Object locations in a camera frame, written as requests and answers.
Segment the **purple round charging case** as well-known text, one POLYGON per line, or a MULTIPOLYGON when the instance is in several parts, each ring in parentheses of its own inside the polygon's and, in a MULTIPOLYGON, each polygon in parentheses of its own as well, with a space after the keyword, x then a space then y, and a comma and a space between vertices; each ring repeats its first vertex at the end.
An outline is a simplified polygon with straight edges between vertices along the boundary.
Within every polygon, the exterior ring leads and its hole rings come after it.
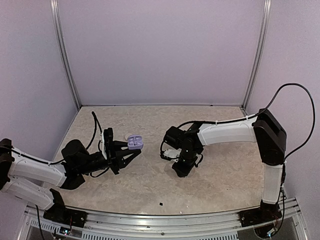
POLYGON ((141 135, 132 134, 127 138, 127 147, 129 150, 141 150, 144 146, 141 135))

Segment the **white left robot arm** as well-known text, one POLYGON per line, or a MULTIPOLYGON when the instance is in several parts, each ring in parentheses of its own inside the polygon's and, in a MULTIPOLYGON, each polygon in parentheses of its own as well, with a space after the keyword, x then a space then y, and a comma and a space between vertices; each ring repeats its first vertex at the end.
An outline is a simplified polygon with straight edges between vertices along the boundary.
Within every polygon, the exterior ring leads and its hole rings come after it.
POLYGON ((78 140, 71 140, 61 153, 63 159, 46 162, 14 148, 8 138, 0 142, 0 190, 20 199, 34 203, 40 209, 49 210, 57 221, 70 218, 58 191, 36 185, 41 181, 64 190, 75 190, 85 182, 84 176, 111 170, 115 175, 140 153, 141 147, 130 148, 124 141, 104 143, 102 150, 89 153, 78 140))

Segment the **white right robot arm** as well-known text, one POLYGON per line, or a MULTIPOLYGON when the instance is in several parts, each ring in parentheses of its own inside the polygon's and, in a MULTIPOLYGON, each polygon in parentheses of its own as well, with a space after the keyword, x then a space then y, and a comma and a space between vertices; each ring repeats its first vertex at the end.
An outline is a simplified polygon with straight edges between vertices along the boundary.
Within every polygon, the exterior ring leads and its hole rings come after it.
POLYGON ((243 118, 225 121, 189 121, 184 126, 171 126, 162 140, 160 157, 174 161, 172 168, 176 174, 186 177, 197 167, 204 148, 216 144, 255 143, 264 165, 264 183, 261 207, 256 210, 256 218, 266 222, 275 212, 279 193, 284 183, 286 164, 287 133, 273 114, 267 109, 243 118))

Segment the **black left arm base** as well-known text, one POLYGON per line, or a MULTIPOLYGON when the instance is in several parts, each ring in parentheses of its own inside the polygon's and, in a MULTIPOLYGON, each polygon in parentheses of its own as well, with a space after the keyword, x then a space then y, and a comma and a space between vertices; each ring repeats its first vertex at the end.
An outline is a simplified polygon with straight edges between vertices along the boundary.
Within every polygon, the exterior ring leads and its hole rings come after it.
POLYGON ((53 196, 53 206, 44 211, 43 218, 71 227, 83 228, 88 214, 85 211, 67 208, 58 191, 53 188, 49 191, 53 196))

